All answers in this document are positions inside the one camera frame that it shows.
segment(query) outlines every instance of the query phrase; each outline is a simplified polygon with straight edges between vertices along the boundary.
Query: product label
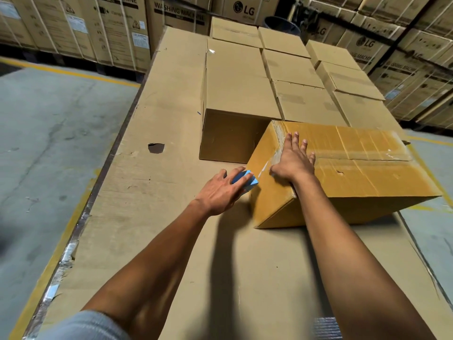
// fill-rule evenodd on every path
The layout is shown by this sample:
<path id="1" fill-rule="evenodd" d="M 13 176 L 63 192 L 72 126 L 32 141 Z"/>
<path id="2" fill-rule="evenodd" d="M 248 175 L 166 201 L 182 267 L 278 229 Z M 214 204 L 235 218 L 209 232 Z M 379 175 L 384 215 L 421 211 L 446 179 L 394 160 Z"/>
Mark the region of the product label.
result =
<path id="1" fill-rule="evenodd" d="M 148 36 L 145 34 L 138 34 L 132 32 L 132 40 L 134 41 L 134 45 L 136 47 L 143 47 L 145 49 L 150 48 L 150 43 L 148 42 Z"/>
<path id="2" fill-rule="evenodd" d="M 20 19 L 19 13 L 17 13 L 16 7 L 11 2 L 0 1 L 0 13 L 4 17 L 10 17 L 13 19 Z"/>
<path id="3" fill-rule="evenodd" d="M 393 100 L 393 99 L 396 98 L 396 97 L 398 96 L 398 94 L 400 94 L 400 93 L 401 93 L 401 91 L 397 91 L 396 89 L 394 89 L 394 90 L 392 90 L 392 91 L 390 91 L 390 92 L 388 92 L 388 93 L 386 94 L 386 99 L 387 99 L 387 100 Z"/>
<path id="4" fill-rule="evenodd" d="M 433 102 L 436 101 L 436 98 L 427 98 L 424 102 L 422 102 L 420 105 L 423 107 L 428 107 L 431 106 Z"/>
<path id="5" fill-rule="evenodd" d="M 72 15 L 66 15 L 67 22 L 71 25 L 71 28 L 74 31 L 83 32 L 84 34 L 88 33 L 87 27 L 85 26 L 85 21 L 81 17 L 75 17 Z"/>

